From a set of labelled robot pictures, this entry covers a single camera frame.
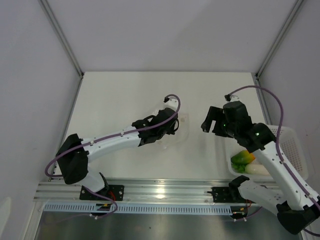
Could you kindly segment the clear zip top bag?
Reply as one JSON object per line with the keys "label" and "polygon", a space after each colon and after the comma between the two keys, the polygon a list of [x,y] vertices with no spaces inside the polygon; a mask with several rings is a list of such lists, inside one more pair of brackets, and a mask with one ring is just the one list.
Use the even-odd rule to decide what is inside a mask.
{"label": "clear zip top bag", "polygon": [[157,140],[153,145],[157,149],[166,150],[185,142],[189,137],[190,132],[190,115],[186,111],[178,114],[178,123],[175,123],[175,134],[165,134],[160,140]]}

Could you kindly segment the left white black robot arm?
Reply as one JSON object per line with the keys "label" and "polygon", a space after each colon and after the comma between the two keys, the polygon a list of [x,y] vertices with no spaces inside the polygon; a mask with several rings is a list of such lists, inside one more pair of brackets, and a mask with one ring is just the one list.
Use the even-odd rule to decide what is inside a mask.
{"label": "left white black robot arm", "polygon": [[89,167],[89,163],[112,152],[153,144],[165,135],[174,135],[178,128],[178,110],[165,107],[156,115],[101,138],[84,140],[76,133],[69,135],[56,154],[64,183],[79,184],[97,200],[103,200],[108,196],[109,184],[101,172]]}

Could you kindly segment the white radish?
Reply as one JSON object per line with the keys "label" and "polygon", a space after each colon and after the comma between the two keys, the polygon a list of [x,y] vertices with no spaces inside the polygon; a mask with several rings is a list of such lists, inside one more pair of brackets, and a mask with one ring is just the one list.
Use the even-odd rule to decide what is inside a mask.
{"label": "white radish", "polygon": [[245,172],[250,175],[269,176],[270,173],[262,164],[248,164],[245,166]]}

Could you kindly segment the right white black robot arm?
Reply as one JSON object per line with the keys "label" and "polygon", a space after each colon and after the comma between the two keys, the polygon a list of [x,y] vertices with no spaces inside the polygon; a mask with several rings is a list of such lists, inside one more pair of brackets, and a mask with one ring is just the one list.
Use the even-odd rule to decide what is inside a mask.
{"label": "right white black robot arm", "polygon": [[201,129],[235,139],[266,168],[282,191],[277,194],[241,175],[229,183],[228,196],[232,201],[245,199],[260,205],[276,215],[293,235],[320,217],[319,193],[296,171],[270,128],[264,123],[252,122],[241,101],[230,101],[222,108],[210,106]]}

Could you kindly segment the green leafy vegetable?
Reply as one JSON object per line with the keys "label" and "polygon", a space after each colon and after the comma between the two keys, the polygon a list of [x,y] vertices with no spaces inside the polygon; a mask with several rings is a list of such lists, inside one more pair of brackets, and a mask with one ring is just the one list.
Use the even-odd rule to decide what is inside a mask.
{"label": "green leafy vegetable", "polygon": [[233,170],[239,174],[245,174],[246,173],[246,164],[231,164],[231,167]]}

